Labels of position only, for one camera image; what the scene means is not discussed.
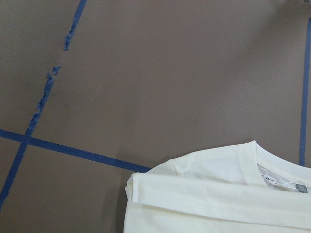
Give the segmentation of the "cream long-sleeve cat shirt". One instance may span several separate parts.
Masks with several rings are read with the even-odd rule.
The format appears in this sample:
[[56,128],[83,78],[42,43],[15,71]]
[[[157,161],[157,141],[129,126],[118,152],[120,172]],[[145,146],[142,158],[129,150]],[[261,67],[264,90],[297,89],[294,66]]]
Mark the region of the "cream long-sleeve cat shirt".
[[201,150],[134,173],[126,233],[308,233],[311,170],[257,142]]

